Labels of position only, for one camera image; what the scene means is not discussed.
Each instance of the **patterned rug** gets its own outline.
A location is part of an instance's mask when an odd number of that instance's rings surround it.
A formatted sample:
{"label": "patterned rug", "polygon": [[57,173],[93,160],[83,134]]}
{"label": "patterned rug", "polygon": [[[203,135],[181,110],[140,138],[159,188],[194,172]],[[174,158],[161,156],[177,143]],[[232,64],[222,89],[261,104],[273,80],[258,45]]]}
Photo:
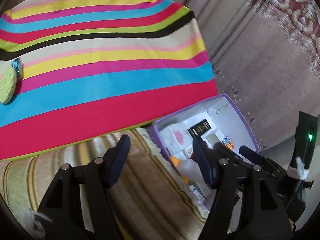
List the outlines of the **patterned rug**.
{"label": "patterned rug", "polygon": [[[198,239],[208,212],[141,128],[0,163],[0,193],[17,220],[24,225],[24,210],[37,210],[63,163],[85,165],[114,147],[122,134],[130,136],[131,149],[120,179],[110,191],[125,240]],[[80,187],[80,192],[84,225],[93,232],[85,187]]]}
{"label": "patterned rug", "polygon": [[140,126],[217,94],[195,16],[171,0],[26,0],[0,19],[0,60],[17,57],[23,80],[0,104],[0,159]]}

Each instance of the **white fur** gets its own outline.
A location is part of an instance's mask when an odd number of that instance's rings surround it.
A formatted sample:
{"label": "white fur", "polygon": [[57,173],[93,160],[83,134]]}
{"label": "white fur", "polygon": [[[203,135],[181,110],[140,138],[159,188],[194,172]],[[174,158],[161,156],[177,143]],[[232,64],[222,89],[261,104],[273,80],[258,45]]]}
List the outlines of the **white fur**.
{"label": "white fur", "polygon": [[290,165],[287,169],[287,175],[294,179],[306,180],[309,174],[309,170],[304,169],[304,163],[300,157],[296,158],[297,168],[293,168]]}
{"label": "white fur", "polygon": [[45,222],[52,223],[52,220],[46,215],[33,211],[33,210],[24,210],[23,212],[25,220],[25,230],[34,238],[34,239],[44,239],[45,231],[39,221],[39,218],[42,218]]}

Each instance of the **white box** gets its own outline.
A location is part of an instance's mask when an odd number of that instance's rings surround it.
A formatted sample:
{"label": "white box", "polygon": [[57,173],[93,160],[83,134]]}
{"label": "white box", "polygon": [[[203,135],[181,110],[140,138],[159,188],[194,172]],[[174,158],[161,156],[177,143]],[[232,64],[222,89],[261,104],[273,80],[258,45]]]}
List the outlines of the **white box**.
{"label": "white box", "polygon": [[175,153],[174,155],[172,155],[173,157],[176,157],[177,159],[181,160],[181,161],[184,161],[187,159],[187,157],[184,155],[183,152],[178,152],[178,153]]}
{"label": "white box", "polygon": [[197,199],[201,204],[205,202],[205,198],[201,195],[201,193],[195,188],[193,185],[188,185],[189,189],[192,191],[193,194],[196,195]]}
{"label": "white box", "polygon": [[192,144],[192,136],[183,123],[168,125],[160,132],[160,135],[171,155],[181,152]]}

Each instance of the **red stripe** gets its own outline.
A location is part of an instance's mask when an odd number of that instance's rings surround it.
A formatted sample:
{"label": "red stripe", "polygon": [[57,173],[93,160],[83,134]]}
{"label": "red stripe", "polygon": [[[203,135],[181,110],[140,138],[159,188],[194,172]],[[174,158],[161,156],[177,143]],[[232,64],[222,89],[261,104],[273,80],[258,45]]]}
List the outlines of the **red stripe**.
{"label": "red stripe", "polygon": [[149,90],[70,106],[0,128],[0,159],[63,146],[137,125],[217,95],[209,82]]}
{"label": "red stripe", "polygon": [[173,3],[165,10],[146,17],[133,18],[133,19],[118,19],[118,20],[104,20],[104,21],[93,21],[68,24],[59,27],[27,32],[27,33],[9,33],[4,30],[0,30],[0,39],[10,41],[18,44],[23,44],[28,41],[33,41],[49,35],[58,33],[78,31],[78,30],[89,30],[89,29],[100,29],[100,28],[120,28],[120,27],[137,27],[137,26],[148,26],[167,19],[169,16],[174,14],[178,9],[182,7],[179,3]]}

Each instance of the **yellow stripe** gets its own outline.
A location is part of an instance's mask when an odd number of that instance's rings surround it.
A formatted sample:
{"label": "yellow stripe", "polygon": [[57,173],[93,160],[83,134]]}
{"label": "yellow stripe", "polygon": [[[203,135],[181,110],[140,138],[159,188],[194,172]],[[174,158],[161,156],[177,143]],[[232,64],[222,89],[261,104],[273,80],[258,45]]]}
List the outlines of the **yellow stripe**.
{"label": "yellow stripe", "polygon": [[7,176],[8,176],[9,166],[11,165],[11,163],[12,162],[8,162],[7,165],[4,167],[4,173],[2,177],[3,199],[8,206],[9,206],[9,203],[8,203],[8,192],[7,192]]}
{"label": "yellow stripe", "polygon": [[85,142],[79,144],[79,157],[81,165],[87,165],[90,162],[89,151]]}
{"label": "yellow stripe", "polygon": [[28,41],[23,44],[18,44],[10,41],[5,41],[0,39],[0,48],[4,49],[8,52],[10,51],[18,51],[21,49],[25,49],[27,47],[30,47],[32,45],[35,45],[37,43],[41,43],[44,41],[50,41],[53,39],[58,39],[62,37],[72,36],[72,35],[79,35],[79,34],[89,34],[89,33],[146,33],[146,32],[156,32],[159,30],[162,30],[163,28],[171,25],[184,15],[186,15],[188,12],[190,12],[190,9],[187,7],[182,7],[178,11],[176,11],[174,14],[172,14],[167,19],[152,24],[148,26],[138,26],[138,27],[121,27],[121,28],[100,28],[100,29],[87,29],[87,30],[78,30],[78,31],[70,31],[70,32],[64,32],[64,33],[58,33],[53,34],[49,36],[45,36],[33,41]]}
{"label": "yellow stripe", "polygon": [[72,55],[45,61],[23,69],[24,79],[58,70],[66,67],[78,66],[98,61],[116,61],[127,59],[178,59],[188,60],[204,51],[204,43],[201,38],[192,45],[177,51],[155,51],[155,50],[117,50],[117,51],[97,51]]}
{"label": "yellow stripe", "polygon": [[38,157],[34,157],[29,165],[28,170],[28,194],[31,203],[32,210],[36,211],[38,209],[38,201],[36,199],[36,190],[34,182],[35,165]]}
{"label": "yellow stripe", "polygon": [[69,8],[92,6],[92,5],[135,5],[143,2],[156,2],[157,0],[67,0],[57,1],[49,4],[39,5],[31,8],[22,9],[16,12],[7,11],[6,14],[11,19],[19,19],[26,16],[55,12]]}

